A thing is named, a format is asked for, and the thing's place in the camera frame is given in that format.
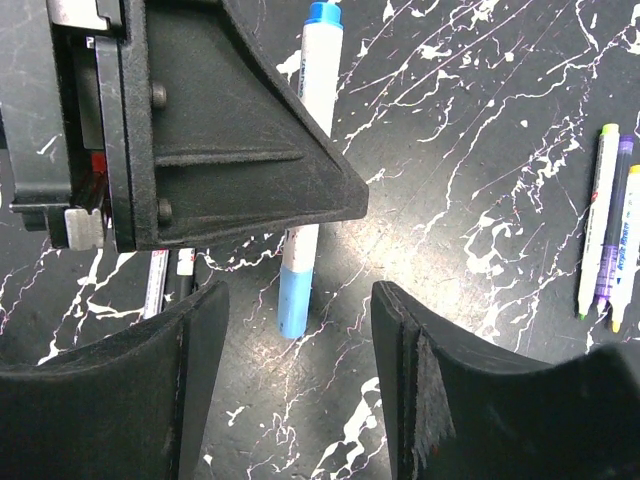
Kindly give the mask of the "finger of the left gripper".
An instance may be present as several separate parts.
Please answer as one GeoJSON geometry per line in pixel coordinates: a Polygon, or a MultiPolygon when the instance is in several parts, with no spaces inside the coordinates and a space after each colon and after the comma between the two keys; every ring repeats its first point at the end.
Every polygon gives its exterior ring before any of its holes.
{"type": "Polygon", "coordinates": [[[360,219],[369,190],[235,1],[122,1],[95,40],[115,244],[209,247],[360,219]]]}

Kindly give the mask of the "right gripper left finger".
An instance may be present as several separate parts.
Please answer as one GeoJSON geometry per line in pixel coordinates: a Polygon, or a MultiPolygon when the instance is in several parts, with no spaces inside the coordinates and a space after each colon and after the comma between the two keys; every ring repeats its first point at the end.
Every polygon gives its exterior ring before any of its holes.
{"type": "Polygon", "coordinates": [[[39,365],[1,367],[5,479],[190,479],[229,322],[217,282],[39,365]]]}

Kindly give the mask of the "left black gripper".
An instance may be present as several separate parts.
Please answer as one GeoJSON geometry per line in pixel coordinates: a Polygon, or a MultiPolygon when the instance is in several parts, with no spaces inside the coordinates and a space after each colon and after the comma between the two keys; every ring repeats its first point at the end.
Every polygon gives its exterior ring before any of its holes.
{"type": "Polygon", "coordinates": [[[109,42],[124,27],[119,1],[1,4],[1,133],[13,178],[10,210],[53,247],[101,248],[108,180],[97,53],[71,38],[109,42]]]}

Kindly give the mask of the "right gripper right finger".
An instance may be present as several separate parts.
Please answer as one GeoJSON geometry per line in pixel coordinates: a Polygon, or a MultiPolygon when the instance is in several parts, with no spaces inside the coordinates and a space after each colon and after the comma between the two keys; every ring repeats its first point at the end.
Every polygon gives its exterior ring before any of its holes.
{"type": "Polygon", "coordinates": [[[395,479],[635,479],[639,347],[552,365],[372,287],[371,328],[395,479]]]}

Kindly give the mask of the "white pen yellow cap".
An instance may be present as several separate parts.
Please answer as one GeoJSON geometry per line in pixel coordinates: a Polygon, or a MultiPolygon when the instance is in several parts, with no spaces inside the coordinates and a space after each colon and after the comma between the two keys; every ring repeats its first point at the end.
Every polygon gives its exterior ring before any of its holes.
{"type": "Polygon", "coordinates": [[[611,326],[620,331],[626,307],[631,303],[639,251],[639,166],[630,168],[622,214],[618,259],[610,297],[611,326]]]}

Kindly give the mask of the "white pen green cap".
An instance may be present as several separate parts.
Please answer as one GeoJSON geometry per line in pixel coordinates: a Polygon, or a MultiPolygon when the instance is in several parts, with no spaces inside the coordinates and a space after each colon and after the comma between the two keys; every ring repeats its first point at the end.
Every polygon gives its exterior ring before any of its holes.
{"type": "Polygon", "coordinates": [[[599,136],[589,216],[586,224],[585,242],[581,261],[581,275],[578,290],[578,315],[581,320],[584,320],[588,315],[594,299],[607,228],[619,141],[619,125],[615,123],[605,124],[599,136]]]}

